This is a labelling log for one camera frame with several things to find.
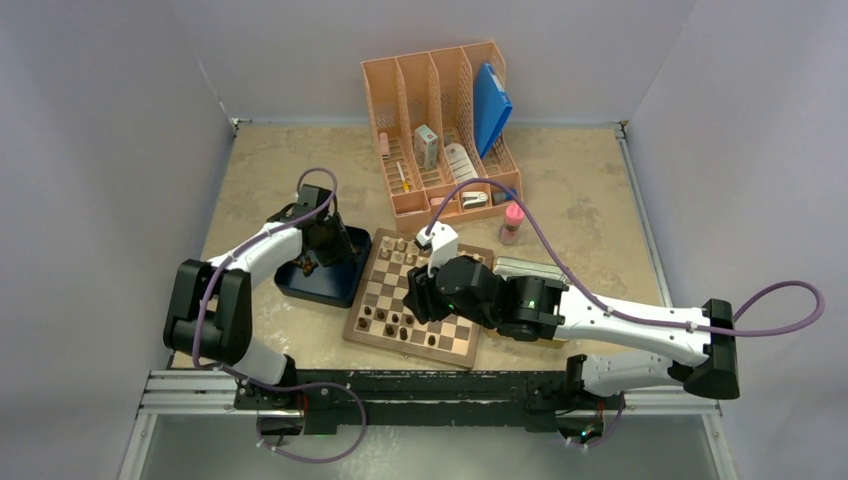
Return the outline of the light chess pieces row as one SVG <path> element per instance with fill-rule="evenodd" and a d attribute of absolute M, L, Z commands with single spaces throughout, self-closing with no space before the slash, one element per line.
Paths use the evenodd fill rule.
<path fill-rule="evenodd" d="M 414 242 L 403 238 L 383 236 L 379 242 L 378 257 L 405 265 L 426 264 L 429 252 L 421 252 Z"/>

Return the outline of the white labelled packet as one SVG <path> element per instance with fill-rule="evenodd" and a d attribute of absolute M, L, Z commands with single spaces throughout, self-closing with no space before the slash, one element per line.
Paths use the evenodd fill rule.
<path fill-rule="evenodd" d="M 479 174 L 466 149 L 459 143 L 445 147 L 448 166 L 456 183 L 478 178 Z"/>

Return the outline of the orange file organizer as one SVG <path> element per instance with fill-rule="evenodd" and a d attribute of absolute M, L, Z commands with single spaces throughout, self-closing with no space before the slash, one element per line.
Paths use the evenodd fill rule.
<path fill-rule="evenodd" d="M 445 147 L 461 144 L 468 152 L 479 177 L 491 178 L 523 196 L 521 173 L 505 138 L 499 136 L 488 154 L 480 158 L 474 141 L 473 86 L 483 62 L 491 63 L 501 82 L 506 64 L 492 41 L 366 60 L 361 64 L 371 136 L 389 192 L 395 227 L 413 233 L 423 227 L 438 209 L 430 198 L 444 197 L 456 187 L 448 166 Z M 428 125 L 439 137 L 438 162 L 432 170 L 416 161 L 413 135 Z M 405 193 L 396 169 L 403 164 L 411 191 Z M 448 201 L 440 219 L 458 224 L 501 215 L 513 201 L 492 205 L 498 189 L 473 184 L 471 191 L 489 195 L 485 207 L 463 210 L 460 196 Z"/>

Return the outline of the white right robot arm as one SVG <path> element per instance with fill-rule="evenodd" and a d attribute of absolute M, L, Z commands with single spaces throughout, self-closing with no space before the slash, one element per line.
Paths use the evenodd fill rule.
<path fill-rule="evenodd" d="M 661 308 L 586 294 L 559 280 L 504 278 L 470 256 L 407 274 L 404 306 L 422 324 L 464 317 L 516 341 L 594 340 L 627 347 L 619 357 L 572 357 L 561 381 L 564 399 L 584 407 L 623 390 L 676 385 L 696 396 L 740 396 L 732 307 Z"/>

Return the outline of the dark blue tin tray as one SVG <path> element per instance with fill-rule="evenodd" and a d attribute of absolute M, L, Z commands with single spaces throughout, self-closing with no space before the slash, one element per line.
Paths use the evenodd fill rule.
<path fill-rule="evenodd" d="M 279 267 L 274 284 L 286 296 L 338 308 L 350 308 L 372 246 L 368 231 L 348 226 L 355 255 L 329 267 L 317 266 L 309 276 L 293 262 Z"/>

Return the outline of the pink cap bottle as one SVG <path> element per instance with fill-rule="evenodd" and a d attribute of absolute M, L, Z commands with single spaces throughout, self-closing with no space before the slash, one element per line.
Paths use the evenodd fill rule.
<path fill-rule="evenodd" d="M 504 211 L 503 222 L 498 234 L 502 244 L 512 245 L 517 241 L 518 231 L 525 218 L 525 212 L 518 204 L 512 204 Z"/>

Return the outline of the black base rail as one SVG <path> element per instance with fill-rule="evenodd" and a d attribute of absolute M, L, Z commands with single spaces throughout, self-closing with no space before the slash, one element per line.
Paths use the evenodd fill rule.
<path fill-rule="evenodd" d="M 521 427 L 578 436 L 602 430 L 621 395 L 599 397 L 563 371 L 300 369 L 276 389 L 241 381 L 238 410 L 303 415 L 308 435 L 340 426 Z"/>

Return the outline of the white red small box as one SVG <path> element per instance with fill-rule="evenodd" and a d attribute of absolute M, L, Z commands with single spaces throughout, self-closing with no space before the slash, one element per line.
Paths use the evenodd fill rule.
<path fill-rule="evenodd" d="M 418 166 L 432 170 L 438 162 L 438 135 L 426 124 L 417 127 L 413 135 L 413 147 Z"/>

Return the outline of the blue folder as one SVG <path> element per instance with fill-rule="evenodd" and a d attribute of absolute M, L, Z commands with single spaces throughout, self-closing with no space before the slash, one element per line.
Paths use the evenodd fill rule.
<path fill-rule="evenodd" d="M 480 158 L 488 154 L 501 135 L 512 109 L 494 66 L 483 62 L 473 86 L 474 141 Z"/>

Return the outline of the white stapler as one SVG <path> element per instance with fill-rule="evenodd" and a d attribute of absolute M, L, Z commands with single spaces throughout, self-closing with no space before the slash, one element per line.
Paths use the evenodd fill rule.
<path fill-rule="evenodd" d="M 483 191 L 465 191 L 460 195 L 460 203 L 463 210 L 482 208 L 488 202 L 489 195 Z"/>

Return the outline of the wooden chess board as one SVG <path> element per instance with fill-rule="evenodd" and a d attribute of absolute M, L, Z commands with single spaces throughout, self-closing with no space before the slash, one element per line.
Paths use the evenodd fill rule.
<path fill-rule="evenodd" d="M 414 236 L 411 234 L 384 228 L 376 230 L 360 286 L 344 326 L 343 339 L 405 356 L 471 369 L 476 361 L 481 327 L 456 315 L 450 315 L 442 321 L 419 323 L 412 312 L 403 305 L 402 299 L 408 292 L 407 273 L 414 267 L 427 266 L 428 262 L 421 265 L 405 265 L 380 259 L 378 257 L 379 242 L 383 236 L 414 242 Z M 364 315 L 365 306 L 372 308 L 371 316 Z M 386 312 L 384 320 L 375 318 L 377 309 Z M 401 317 L 399 325 L 392 322 L 393 313 Z M 414 318 L 412 328 L 405 326 L 404 318 L 407 315 Z M 358 328 L 359 318 L 366 318 L 369 321 L 367 331 Z M 394 327 L 393 336 L 385 334 L 387 325 Z M 406 340 L 401 340 L 398 336 L 401 328 L 407 329 Z M 427 344 L 427 339 L 431 335 L 436 337 L 435 346 Z"/>

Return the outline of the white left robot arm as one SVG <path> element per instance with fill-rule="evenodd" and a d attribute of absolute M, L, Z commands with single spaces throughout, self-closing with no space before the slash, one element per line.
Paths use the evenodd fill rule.
<path fill-rule="evenodd" d="M 287 408 L 298 395 L 295 363 L 254 334 L 253 291 L 272 278 L 284 293 L 347 307 L 368 243 L 366 232 L 344 225 L 331 190 L 303 185 L 296 201 L 250 239 L 208 261 L 186 260 L 178 267 L 163 342 L 255 380 L 264 401 Z"/>

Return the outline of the yellow pen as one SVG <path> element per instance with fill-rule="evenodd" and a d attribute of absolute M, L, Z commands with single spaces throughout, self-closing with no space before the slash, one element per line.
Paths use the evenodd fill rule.
<path fill-rule="evenodd" d="M 401 186 L 405 193 L 409 193 L 411 191 L 411 186 L 406 178 L 403 164 L 400 161 L 396 161 L 396 169 L 400 178 Z"/>

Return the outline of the blue cap glue stick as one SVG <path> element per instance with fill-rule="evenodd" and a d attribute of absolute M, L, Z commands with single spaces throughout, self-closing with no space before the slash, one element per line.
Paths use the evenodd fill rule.
<path fill-rule="evenodd" d="M 517 191 L 514 190 L 514 189 L 507 190 L 507 191 L 503 191 L 503 190 L 493 191 L 492 192 L 492 205 L 497 206 L 497 205 L 501 205 L 503 203 L 514 201 L 516 195 L 517 195 Z"/>

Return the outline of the dark chess pieces in tray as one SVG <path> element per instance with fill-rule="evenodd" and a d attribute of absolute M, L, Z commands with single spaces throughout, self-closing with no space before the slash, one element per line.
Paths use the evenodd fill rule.
<path fill-rule="evenodd" d="M 297 267 L 308 277 L 319 268 L 355 266 L 361 249 L 357 246 L 346 248 L 325 248 L 307 250 L 295 261 Z"/>

